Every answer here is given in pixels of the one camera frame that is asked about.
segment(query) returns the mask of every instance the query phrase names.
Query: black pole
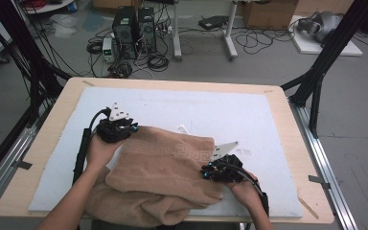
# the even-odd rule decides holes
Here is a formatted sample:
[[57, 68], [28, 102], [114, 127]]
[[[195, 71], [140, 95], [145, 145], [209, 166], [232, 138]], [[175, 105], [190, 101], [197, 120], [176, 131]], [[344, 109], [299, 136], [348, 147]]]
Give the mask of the black pole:
[[310, 130], [315, 138], [318, 138], [316, 128], [322, 81], [367, 17], [368, 0], [355, 0], [336, 30], [330, 34], [328, 42], [311, 69], [303, 76], [281, 86], [283, 90], [288, 90], [300, 84], [295, 94], [289, 97], [289, 101], [297, 106], [305, 106], [307, 99], [313, 94], [310, 111]]

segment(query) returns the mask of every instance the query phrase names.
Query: metal frame leg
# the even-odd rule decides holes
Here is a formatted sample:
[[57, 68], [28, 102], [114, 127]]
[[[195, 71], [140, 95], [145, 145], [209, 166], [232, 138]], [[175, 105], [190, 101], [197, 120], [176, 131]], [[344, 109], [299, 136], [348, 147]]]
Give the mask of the metal frame leg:
[[226, 45], [228, 46], [228, 49], [229, 49], [229, 60], [233, 60], [234, 58], [238, 57], [238, 53], [236, 52], [235, 45], [231, 37], [232, 26], [234, 25], [234, 19], [235, 19], [237, 6], [238, 6], [238, 1], [233, 1], [231, 10], [229, 12], [228, 28], [226, 29], [226, 31], [223, 31], [223, 37], [225, 38]]
[[174, 58], [178, 61], [182, 60], [181, 55], [181, 45], [180, 36], [178, 35], [178, 10], [177, 10], [178, 0], [174, 1], [174, 28], [172, 36], [172, 45], [174, 47]]

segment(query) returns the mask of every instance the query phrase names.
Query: brown towel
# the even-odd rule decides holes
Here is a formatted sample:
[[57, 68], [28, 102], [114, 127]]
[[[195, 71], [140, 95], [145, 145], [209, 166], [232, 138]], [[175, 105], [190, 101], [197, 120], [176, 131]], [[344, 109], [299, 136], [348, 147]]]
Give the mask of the brown towel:
[[114, 169], [104, 169], [91, 192], [87, 214], [138, 227], [174, 225], [190, 209], [222, 199], [222, 186], [202, 178], [214, 140], [140, 126], [127, 139]]

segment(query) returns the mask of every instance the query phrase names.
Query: gray floor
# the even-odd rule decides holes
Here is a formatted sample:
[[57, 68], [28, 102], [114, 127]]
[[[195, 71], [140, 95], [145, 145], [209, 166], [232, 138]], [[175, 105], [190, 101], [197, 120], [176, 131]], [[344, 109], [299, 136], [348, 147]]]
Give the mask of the gray floor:
[[[49, 39], [68, 65], [77, 73], [83, 73], [89, 71], [89, 55], [85, 51], [87, 40], [108, 28], [111, 20], [102, 21], [101, 15], [109, 15], [98, 15], [86, 4], [72, 15], [79, 19], [79, 31], [70, 38], [51, 34]], [[50, 14], [43, 15], [43, 19], [48, 17]], [[180, 22], [183, 26], [198, 28], [197, 20], [199, 17]], [[173, 59], [172, 46], [168, 42], [167, 57], [171, 62], [166, 71], [152, 72], [153, 76], [138, 71], [130, 79], [281, 85], [307, 72], [317, 58], [317, 55], [300, 55], [291, 41], [275, 41], [256, 55], [246, 54], [236, 44], [239, 57], [234, 61], [228, 60], [219, 34], [182, 34], [181, 42], [181, 62]], [[368, 229], [368, 46], [355, 39], [353, 42], [364, 54], [362, 57], [340, 57], [328, 72], [323, 83], [318, 134], [358, 229]], [[64, 64], [60, 65], [72, 73]], [[100, 58], [95, 72], [105, 74], [106, 67]], [[28, 103], [26, 88], [13, 61], [0, 63], [0, 143]], [[40, 219], [34, 218], [0, 218], [0, 229], [31, 229], [39, 222]], [[86, 220], [82, 229], [88, 228]], [[339, 229], [337, 222], [331, 225], [276, 224], [276, 228]]]

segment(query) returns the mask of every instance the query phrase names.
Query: white board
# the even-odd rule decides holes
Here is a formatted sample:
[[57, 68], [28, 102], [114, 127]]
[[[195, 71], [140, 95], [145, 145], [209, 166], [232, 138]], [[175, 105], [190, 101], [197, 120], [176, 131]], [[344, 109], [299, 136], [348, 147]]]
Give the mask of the white board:
[[[291, 24], [297, 21], [298, 19], [303, 18], [303, 16], [294, 15], [291, 19]], [[322, 47], [319, 42], [317, 42], [313, 36], [307, 34], [303, 31], [298, 31], [290, 27], [289, 30], [294, 31], [294, 38], [292, 39], [295, 46], [298, 49], [300, 54], [307, 55], [317, 55], [322, 52]], [[359, 50], [359, 48], [354, 44], [354, 42], [349, 41], [348, 45], [346, 45], [345, 49], [343, 49], [341, 56], [362, 56], [363, 53]]]
[[[161, 127], [174, 132], [184, 126], [190, 134], [213, 137], [216, 145], [239, 141], [231, 153], [240, 158], [245, 169], [259, 177], [262, 189], [268, 194], [270, 216], [302, 217], [264, 95], [101, 87], [89, 87], [82, 92], [45, 167], [30, 211], [50, 211], [67, 193], [82, 130], [89, 126], [98, 111], [113, 103], [118, 103], [140, 126]], [[108, 164], [109, 168], [115, 165], [115, 159], [116, 155]], [[225, 191], [222, 202], [206, 210], [192, 210], [191, 214], [248, 216], [229, 191]]]

